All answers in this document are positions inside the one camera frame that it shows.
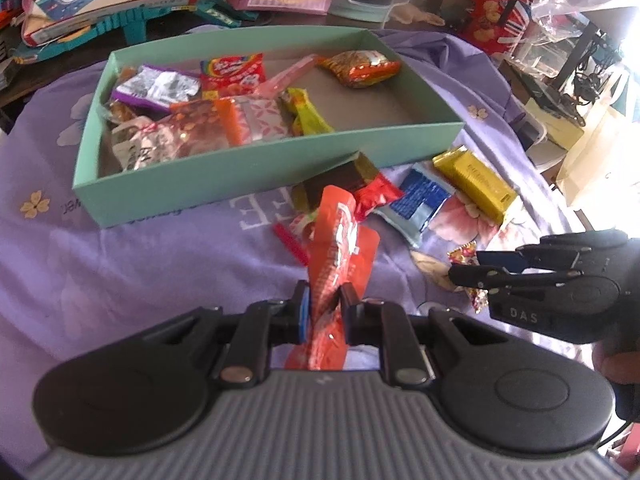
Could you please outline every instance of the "cream colored bag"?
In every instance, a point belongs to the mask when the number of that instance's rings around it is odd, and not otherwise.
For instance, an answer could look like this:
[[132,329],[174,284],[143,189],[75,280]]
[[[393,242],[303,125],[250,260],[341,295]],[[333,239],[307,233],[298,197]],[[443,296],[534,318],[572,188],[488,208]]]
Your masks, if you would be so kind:
[[[619,84],[612,95],[616,82]],[[627,82],[624,116],[610,104],[620,98]],[[574,210],[596,201],[604,205],[603,197],[613,199],[616,190],[628,182],[634,158],[638,158],[637,153],[632,153],[635,150],[630,150],[640,135],[640,125],[632,124],[637,86],[626,68],[616,65],[600,99],[585,115],[584,135],[567,153],[556,179],[567,205]]]

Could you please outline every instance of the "yellow flower print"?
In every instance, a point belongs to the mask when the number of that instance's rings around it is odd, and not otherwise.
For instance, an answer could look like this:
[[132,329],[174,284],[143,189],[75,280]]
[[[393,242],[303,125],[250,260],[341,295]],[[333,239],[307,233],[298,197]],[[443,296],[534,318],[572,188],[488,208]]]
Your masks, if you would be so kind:
[[469,115],[471,115],[475,119],[480,119],[481,121],[484,121],[489,116],[486,108],[478,109],[476,106],[471,105],[466,109],[469,110]]
[[25,218],[36,218],[38,213],[46,213],[49,210],[49,198],[42,199],[42,192],[35,191],[31,193],[30,200],[22,204],[20,212],[24,213]]

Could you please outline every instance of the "blue snack package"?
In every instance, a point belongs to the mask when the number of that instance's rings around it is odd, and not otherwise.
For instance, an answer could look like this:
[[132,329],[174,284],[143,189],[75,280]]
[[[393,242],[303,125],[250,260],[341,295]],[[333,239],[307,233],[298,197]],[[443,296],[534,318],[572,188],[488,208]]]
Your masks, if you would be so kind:
[[404,178],[400,189],[404,196],[390,205],[374,209],[374,213],[400,231],[411,247],[419,249],[422,232],[456,189],[427,170],[421,163],[414,164]]

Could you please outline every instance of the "purple fabric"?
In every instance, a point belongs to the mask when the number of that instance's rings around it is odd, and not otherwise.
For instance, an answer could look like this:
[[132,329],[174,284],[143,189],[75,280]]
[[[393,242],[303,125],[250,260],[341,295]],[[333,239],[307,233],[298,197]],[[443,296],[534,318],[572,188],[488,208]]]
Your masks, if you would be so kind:
[[[520,223],[522,238],[535,242],[541,234],[568,231],[565,212],[508,125],[522,111],[489,59],[439,33],[381,35],[468,121],[456,142],[518,189],[529,213]],[[287,189],[96,227],[71,185],[102,67],[38,91],[0,149],[0,453],[18,468],[46,450],[30,410],[33,388],[46,370],[201,305],[241,312],[253,301],[288,297],[306,275],[273,234],[275,222],[294,215]],[[487,110],[486,120],[470,116],[472,105]],[[407,168],[388,174],[398,182]],[[20,208],[38,190],[41,200],[50,200],[49,209],[27,219],[29,207]],[[368,295],[393,298],[409,312],[425,301],[468,308],[465,294],[423,277],[397,232],[380,218],[367,222],[381,235]],[[456,245],[428,230],[422,252],[446,260]],[[287,351],[276,349],[275,361]],[[374,351],[350,351],[348,367],[376,365]]]

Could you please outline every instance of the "yellow wrapper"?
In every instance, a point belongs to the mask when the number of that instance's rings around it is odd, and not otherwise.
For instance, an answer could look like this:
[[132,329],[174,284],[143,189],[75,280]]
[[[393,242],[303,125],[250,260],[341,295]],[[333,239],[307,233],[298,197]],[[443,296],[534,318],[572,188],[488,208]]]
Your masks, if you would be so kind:
[[433,157],[433,165],[497,225],[510,218],[509,208],[518,194],[466,146]]
[[295,136],[330,134],[335,130],[327,124],[302,88],[287,88],[282,93],[287,109],[296,116],[292,129]]

